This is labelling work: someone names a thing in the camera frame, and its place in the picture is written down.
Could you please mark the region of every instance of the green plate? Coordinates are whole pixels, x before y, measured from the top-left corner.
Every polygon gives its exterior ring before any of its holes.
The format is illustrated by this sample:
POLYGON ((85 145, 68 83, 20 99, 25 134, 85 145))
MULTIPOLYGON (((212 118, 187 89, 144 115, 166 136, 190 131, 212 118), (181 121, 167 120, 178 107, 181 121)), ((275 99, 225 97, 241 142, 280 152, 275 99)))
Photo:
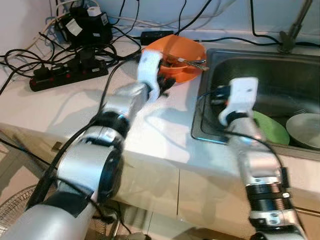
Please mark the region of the green plate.
POLYGON ((290 136, 280 123, 258 111, 253 111, 253 118, 267 140, 275 144, 289 144, 290 136))

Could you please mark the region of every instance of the white countertop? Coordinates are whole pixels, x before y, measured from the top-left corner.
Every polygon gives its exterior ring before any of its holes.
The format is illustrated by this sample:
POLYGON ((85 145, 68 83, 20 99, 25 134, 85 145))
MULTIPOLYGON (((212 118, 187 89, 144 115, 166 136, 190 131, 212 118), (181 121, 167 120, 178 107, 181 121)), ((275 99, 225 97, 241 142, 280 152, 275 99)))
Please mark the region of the white countertop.
MULTIPOLYGON (((240 43, 209 43, 207 48, 274 52, 274 46, 258 47, 240 43)), ((119 55, 136 49, 134 44, 117 42, 119 55)), ((320 55, 320 50, 297 48, 295 53, 320 55)), ((128 62, 118 69, 108 93, 135 81, 137 64, 128 62)), ((44 91, 32 92, 27 79, 12 81, 0 96, 0 124, 32 131, 70 137, 84 126, 98 109, 107 76, 85 80, 44 91)), ((226 145, 191 137, 201 76, 177 83, 169 97, 147 104, 137 115, 125 143, 125 155, 136 154, 151 161, 163 161, 179 168, 210 171, 212 174, 238 176, 236 159, 226 145)), ((282 156, 289 167, 292 186, 319 193, 320 161, 282 156)))

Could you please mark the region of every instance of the silver robot arm segment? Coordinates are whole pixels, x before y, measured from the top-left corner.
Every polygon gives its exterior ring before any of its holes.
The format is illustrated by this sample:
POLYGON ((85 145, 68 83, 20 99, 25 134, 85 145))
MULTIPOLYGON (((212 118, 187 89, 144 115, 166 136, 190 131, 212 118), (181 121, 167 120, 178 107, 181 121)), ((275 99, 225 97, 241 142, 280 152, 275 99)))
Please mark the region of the silver robot arm segment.
MULTIPOLYGON (((252 107, 258 79, 235 78, 230 82, 228 106, 219 120, 228 132, 265 141, 254 122, 252 107)), ((297 212, 290 200, 286 169, 264 144, 244 136, 231 135, 229 146, 237 156, 240 176, 250 203, 250 223, 257 233, 252 240, 306 240, 297 212)))
POLYGON ((56 192, 24 212, 1 240, 85 239, 96 212, 89 199, 99 204, 117 193, 123 165, 121 153, 131 123, 147 101, 159 97, 157 73, 161 58, 159 52, 144 51, 138 82, 108 95, 92 126, 61 159, 56 174, 61 181, 56 192))

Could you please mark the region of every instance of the faucet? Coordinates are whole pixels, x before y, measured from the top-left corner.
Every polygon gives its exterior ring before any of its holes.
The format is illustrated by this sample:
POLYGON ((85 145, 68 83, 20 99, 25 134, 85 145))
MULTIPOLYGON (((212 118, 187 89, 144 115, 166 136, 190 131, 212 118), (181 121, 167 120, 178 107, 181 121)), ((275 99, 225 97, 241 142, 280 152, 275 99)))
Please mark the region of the faucet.
POLYGON ((296 38, 301 30, 302 22, 310 8, 310 5, 312 4, 313 0, 305 0, 303 3, 302 8, 300 9, 300 12, 298 14, 298 17, 296 18, 295 22, 291 25, 290 30, 287 33, 284 31, 280 32, 280 38, 282 41, 282 45, 278 47, 278 51, 280 53, 289 54, 291 53, 292 49, 296 45, 296 38))

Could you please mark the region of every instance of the sink basin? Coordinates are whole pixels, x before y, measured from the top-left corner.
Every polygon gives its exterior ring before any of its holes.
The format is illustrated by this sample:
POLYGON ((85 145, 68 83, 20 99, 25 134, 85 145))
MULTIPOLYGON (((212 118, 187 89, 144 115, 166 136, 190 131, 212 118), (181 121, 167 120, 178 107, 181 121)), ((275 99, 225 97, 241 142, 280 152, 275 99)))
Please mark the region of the sink basin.
MULTIPOLYGON (((198 95, 229 85, 241 77, 259 79, 254 110, 286 127, 289 118, 301 113, 320 114, 320 57, 308 55, 209 49, 210 70, 204 72, 198 95)), ((195 139, 225 144, 228 138, 218 115, 224 108, 208 96, 195 110, 191 135, 195 139)), ((272 143, 277 153, 320 160, 320 151, 303 148, 294 139, 289 145, 272 143)))

